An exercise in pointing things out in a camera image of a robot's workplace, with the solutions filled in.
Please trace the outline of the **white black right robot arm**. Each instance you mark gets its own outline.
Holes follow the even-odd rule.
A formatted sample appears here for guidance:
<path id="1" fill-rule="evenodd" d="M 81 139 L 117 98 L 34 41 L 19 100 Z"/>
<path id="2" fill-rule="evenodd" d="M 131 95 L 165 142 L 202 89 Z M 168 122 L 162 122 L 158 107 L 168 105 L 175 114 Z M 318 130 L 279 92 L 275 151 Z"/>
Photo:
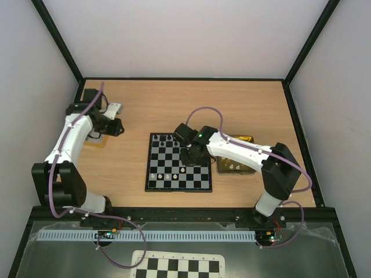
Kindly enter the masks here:
<path id="1" fill-rule="evenodd" d="M 273 220 L 274 211 L 288 200 L 301 175 L 298 162 L 281 143 L 273 147 L 256 145 L 227 136 L 214 127 L 204 126 L 197 131 L 184 123 L 175 129 L 173 137 L 185 146 L 180 160 L 186 166 L 202 165 L 211 157 L 221 157 L 262 175 L 264 191 L 252 212 L 254 223 L 260 227 Z"/>

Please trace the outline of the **black grey chess board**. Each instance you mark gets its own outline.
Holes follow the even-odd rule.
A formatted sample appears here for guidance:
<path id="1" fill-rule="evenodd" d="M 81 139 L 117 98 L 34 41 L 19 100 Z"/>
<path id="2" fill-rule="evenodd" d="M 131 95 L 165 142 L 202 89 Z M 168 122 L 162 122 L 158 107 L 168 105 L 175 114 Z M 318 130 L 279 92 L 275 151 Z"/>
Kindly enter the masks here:
<path id="1" fill-rule="evenodd" d="M 151 133 L 148 147 L 146 192 L 212 192 L 211 161 L 206 166 L 185 166 L 180 160 L 184 148 L 171 133 Z"/>

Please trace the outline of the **gold metal tray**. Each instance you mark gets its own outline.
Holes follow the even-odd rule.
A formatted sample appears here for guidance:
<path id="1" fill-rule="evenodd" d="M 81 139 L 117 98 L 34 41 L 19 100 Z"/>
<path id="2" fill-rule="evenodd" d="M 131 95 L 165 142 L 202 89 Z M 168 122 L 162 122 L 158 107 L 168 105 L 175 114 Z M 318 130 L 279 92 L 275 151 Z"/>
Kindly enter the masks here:
<path id="1" fill-rule="evenodd" d="M 253 175 L 256 171 L 239 162 L 225 157 L 216 157 L 216 171 L 220 175 Z"/>

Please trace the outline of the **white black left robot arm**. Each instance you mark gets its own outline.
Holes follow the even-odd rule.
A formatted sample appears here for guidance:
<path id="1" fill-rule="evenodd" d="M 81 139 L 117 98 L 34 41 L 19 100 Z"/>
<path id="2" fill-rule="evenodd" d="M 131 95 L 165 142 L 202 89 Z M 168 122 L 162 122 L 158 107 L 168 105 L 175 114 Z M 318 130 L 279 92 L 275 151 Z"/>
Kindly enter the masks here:
<path id="1" fill-rule="evenodd" d="M 117 116 L 120 103 L 111 103 L 103 89 L 86 89 L 83 98 L 66 109 L 64 126 L 51 153 L 31 169 L 40 204 L 50 208 L 54 217 L 79 211 L 85 215 L 111 210 L 108 197 L 88 191 L 77 169 L 85 142 L 100 142 L 104 136 L 117 137 L 124 132 Z"/>

